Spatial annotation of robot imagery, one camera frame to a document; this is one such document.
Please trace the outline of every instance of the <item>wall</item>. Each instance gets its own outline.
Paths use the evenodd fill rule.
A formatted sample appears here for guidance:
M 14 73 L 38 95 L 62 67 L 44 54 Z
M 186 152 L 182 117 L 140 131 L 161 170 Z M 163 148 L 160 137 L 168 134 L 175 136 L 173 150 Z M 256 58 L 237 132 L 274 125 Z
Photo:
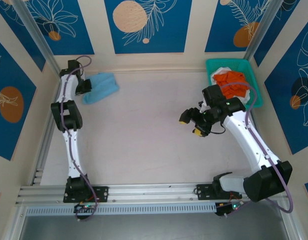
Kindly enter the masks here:
M 205 70 L 209 58 L 242 58 L 244 51 L 205 53 L 218 0 L 193 0 L 184 53 L 115 54 L 104 1 L 79 0 L 95 52 L 89 72 L 125 70 Z M 73 56 L 55 56 L 66 67 Z
M 30 173 L 35 167 L 34 161 L 46 127 L 49 105 L 58 86 L 58 78 L 47 64 L 43 72 L 39 70 L 1 15 L 0 43 L 36 86 L 36 92 L 11 161 L 0 157 L 1 238 L 19 187 L 28 184 Z
M 261 108 L 254 109 L 254 116 L 264 140 L 282 161 L 289 161 L 293 166 L 293 174 L 288 184 L 295 203 L 295 213 L 308 235 L 308 194 L 304 184 L 308 183 L 308 147 L 292 155 L 281 128 L 277 114 L 264 85 L 265 80 L 283 57 L 308 22 L 308 0 L 300 0 L 285 27 L 257 67 L 251 60 L 258 85 L 264 100 Z

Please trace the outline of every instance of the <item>purple cable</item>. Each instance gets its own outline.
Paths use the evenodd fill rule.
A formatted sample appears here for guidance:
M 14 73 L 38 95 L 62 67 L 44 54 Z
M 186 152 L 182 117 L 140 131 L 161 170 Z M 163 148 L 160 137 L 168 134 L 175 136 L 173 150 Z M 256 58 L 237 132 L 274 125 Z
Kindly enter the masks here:
M 250 114 L 250 112 L 251 112 L 251 110 L 252 110 L 252 108 L 253 108 L 256 100 L 257 100 L 257 92 L 256 92 L 256 90 L 252 86 L 250 86 L 249 84 L 244 83 L 244 82 L 231 82 L 231 83 L 228 83 L 226 85 L 221 86 L 221 88 L 227 87 L 229 85 L 245 85 L 245 86 L 248 86 L 254 92 L 255 97 L 254 97 L 253 103 L 250 105 L 249 109 L 247 110 L 247 113 L 246 113 L 246 116 L 245 116 L 245 123 L 246 123 L 246 127 L 247 127 L 248 131 L 253 136 L 253 138 L 257 142 L 258 146 L 263 151 L 264 155 L 265 156 L 269 156 L 267 151 L 266 151 L 266 149 L 264 148 L 262 143 L 259 141 L 259 139 L 255 135 L 255 133 L 247 125 L 249 114 Z M 269 163 L 271 164 L 271 166 L 275 170 L 275 172 L 276 172 L 280 182 L 282 183 L 282 185 L 283 185 L 283 187 L 284 187 L 284 189 L 286 191 L 286 194 L 287 194 L 287 197 L 288 197 L 288 200 L 289 200 L 289 209 L 288 210 L 284 209 L 283 207 L 279 206 L 276 202 L 274 202 L 273 200 L 271 200 L 269 198 L 266 198 L 266 200 L 269 201 L 270 203 L 272 203 L 273 205 L 275 205 L 276 207 L 278 207 L 281 211 L 290 214 L 294 210 L 294 202 L 293 202 L 293 199 L 292 199 L 292 195 L 291 195 L 291 193 L 290 193 L 290 191 L 289 191 L 289 189 L 288 189 L 288 187 L 287 187 L 287 185 L 285 183 L 285 180 L 284 180 L 283 176 L 280 174 L 280 172 L 279 172 L 278 168 L 276 167 L 276 165 L 274 164 L 273 160 L 270 157 L 268 157 L 267 160 L 269 161 Z
M 88 216 L 88 217 L 87 217 L 86 219 L 84 219 L 84 220 L 80 220 L 80 219 L 78 218 L 77 215 L 78 215 L 78 213 L 82 212 L 82 210 L 84 210 L 83 208 L 80 208 L 80 209 L 76 212 L 76 214 L 75 214 L 75 217 L 77 218 L 77 220 L 79 220 L 79 221 L 87 221 L 87 220 L 90 219 L 90 217 L 92 217 L 92 216 L 95 214 L 95 212 L 96 212 L 96 209 L 97 209 L 97 206 L 98 206 L 97 196 L 96 196 L 96 193 L 95 193 L 95 191 L 94 191 L 92 185 L 90 184 L 89 180 L 85 177 L 84 173 L 81 171 L 81 169 L 78 167 L 78 165 L 77 165 L 76 162 L 75 162 L 75 159 L 74 159 L 73 153 L 72 153 L 71 134 L 70 134 L 68 128 L 66 127 L 65 123 L 64 123 L 64 100 L 65 100 L 65 92 L 66 92 L 66 87 L 67 87 L 68 80 L 69 80 L 70 76 L 71 76 L 74 72 L 76 72 L 77 70 L 81 70 L 81 69 L 83 69 L 83 68 L 89 66 L 89 65 L 91 64 L 91 62 L 92 62 L 92 59 L 91 59 L 89 56 L 87 56 L 87 55 L 79 56 L 78 58 L 76 58 L 76 60 L 79 60 L 80 58 L 89 58 L 89 63 L 86 64 L 86 65 L 84 65 L 84 66 L 82 65 L 82 66 L 80 66 L 80 67 L 78 67 L 78 68 L 75 68 L 75 69 L 74 69 L 72 72 L 70 72 L 70 74 L 67 76 L 66 82 L 64 83 L 63 98 L 62 98 L 62 101 L 61 101 L 61 103 L 60 103 L 60 118 L 61 118 L 62 126 L 63 126 L 63 128 L 66 130 L 66 132 L 67 132 L 67 134 L 68 134 L 69 155 L 70 155 L 70 158 L 71 158 L 71 160 L 72 160 L 72 163 L 74 164 L 74 166 L 75 166 L 75 168 L 77 169 L 77 171 L 79 172 L 79 174 L 80 174 L 80 175 L 83 177 L 83 179 L 85 180 L 86 184 L 88 185 L 88 187 L 89 187 L 90 190 L 92 191 L 93 196 L 94 196 L 94 199 L 95 199 L 95 205 L 94 205 L 94 208 L 93 208 L 93 212 L 91 213 L 90 216 Z

